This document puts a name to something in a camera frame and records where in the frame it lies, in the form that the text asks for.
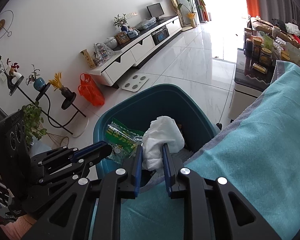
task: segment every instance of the flower vase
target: flower vase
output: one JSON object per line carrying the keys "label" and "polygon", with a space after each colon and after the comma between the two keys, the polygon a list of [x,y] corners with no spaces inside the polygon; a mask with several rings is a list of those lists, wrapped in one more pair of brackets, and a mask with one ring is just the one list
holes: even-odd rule
{"label": "flower vase", "polygon": [[196,28],[196,25],[195,25],[195,22],[194,22],[195,13],[188,13],[187,17],[190,19],[191,27]]}
{"label": "flower vase", "polygon": [[16,78],[16,81],[18,81],[19,78],[22,77],[21,73],[18,73],[18,72],[15,72],[15,71],[12,71],[11,75]]}
{"label": "flower vase", "polygon": [[65,98],[71,100],[71,98],[73,97],[73,93],[71,92],[71,90],[69,88],[62,86],[60,88],[60,90],[61,90],[61,95],[63,95]]}
{"label": "flower vase", "polygon": [[43,89],[43,87],[46,85],[45,81],[43,80],[43,78],[36,78],[34,83],[33,83],[33,87],[35,90],[37,91],[41,91]]}
{"label": "flower vase", "polygon": [[121,27],[121,30],[122,30],[123,32],[127,32],[127,31],[128,31],[128,28],[127,28],[126,26],[123,25],[123,26]]}

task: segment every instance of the computer monitor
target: computer monitor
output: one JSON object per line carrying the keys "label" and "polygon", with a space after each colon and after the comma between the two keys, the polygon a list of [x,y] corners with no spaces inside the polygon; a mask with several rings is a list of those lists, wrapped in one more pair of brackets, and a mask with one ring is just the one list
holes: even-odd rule
{"label": "computer monitor", "polygon": [[152,5],[147,6],[148,11],[151,15],[151,17],[155,17],[157,21],[160,21],[161,19],[159,16],[164,15],[164,12],[162,10],[161,4],[160,3],[155,3]]}

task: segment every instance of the gold jar lid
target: gold jar lid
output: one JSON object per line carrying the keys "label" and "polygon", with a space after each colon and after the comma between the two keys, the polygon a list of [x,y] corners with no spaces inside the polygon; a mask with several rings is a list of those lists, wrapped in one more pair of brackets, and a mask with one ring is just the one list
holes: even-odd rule
{"label": "gold jar lid", "polygon": [[281,51],[281,55],[282,55],[282,54],[284,54],[284,55],[286,55],[286,56],[289,56],[289,52],[287,52],[287,51],[285,51],[285,50],[282,50],[282,51]]}
{"label": "gold jar lid", "polygon": [[256,44],[256,45],[258,45],[258,46],[261,46],[261,44],[262,44],[262,39],[257,38],[257,37],[253,38],[253,44]]}
{"label": "gold jar lid", "polygon": [[290,61],[290,57],[284,53],[281,54],[281,59],[282,60],[286,60],[286,61]]}
{"label": "gold jar lid", "polygon": [[272,55],[272,52],[271,52],[271,50],[269,50],[269,49],[262,48],[262,49],[261,49],[261,51],[262,51],[263,53],[265,53],[265,54],[269,55],[269,56],[271,56],[271,55]]}

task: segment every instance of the teal plastic basket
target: teal plastic basket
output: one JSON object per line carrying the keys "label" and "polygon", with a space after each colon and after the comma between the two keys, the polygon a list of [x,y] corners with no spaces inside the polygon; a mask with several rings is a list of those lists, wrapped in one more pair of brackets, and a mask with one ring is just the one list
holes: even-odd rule
{"label": "teal plastic basket", "polygon": [[[145,132],[151,121],[159,116],[169,116],[182,125],[185,142],[194,153],[218,133],[199,106],[181,88],[172,84],[160,84],[137,93],[105,112],[96,123],[93,142],[106,139],[105,131],[113,118],[130,129]],[[98,178],[101,179],[119,168],[119,164],[104,159],[96,168]]]}

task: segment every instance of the wall socket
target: wall socket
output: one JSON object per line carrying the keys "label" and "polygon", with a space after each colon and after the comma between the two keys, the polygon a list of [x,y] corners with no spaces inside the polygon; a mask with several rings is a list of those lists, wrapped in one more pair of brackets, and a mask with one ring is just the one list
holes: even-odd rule
{"label": "wall socket", "polygon": [[127,13],[127,14],[126,14],[126,18],[127,18],[127,19],[130,19],[130,18],[132,18],[132,17],[135,17],[136,15],[138,15],[137,12]]}

